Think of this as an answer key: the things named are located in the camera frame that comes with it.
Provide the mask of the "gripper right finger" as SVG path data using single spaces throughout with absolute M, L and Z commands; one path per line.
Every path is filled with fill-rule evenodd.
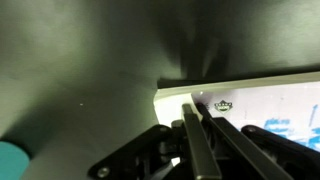
M 213 136 L 213 154 L 221 165 L 223 178 L 240 180 L 293 180 L 279 165 L 239 132 L 225 118 L 213 118 L 203 104 L 196 105 L 202 126 Z

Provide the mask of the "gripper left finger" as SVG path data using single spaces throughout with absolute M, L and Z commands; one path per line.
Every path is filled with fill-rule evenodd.
M 191 162 L 195 180 L 221 180 L 222 174 L 208 145 L 198 116 L 190 104 L 182 105 Z

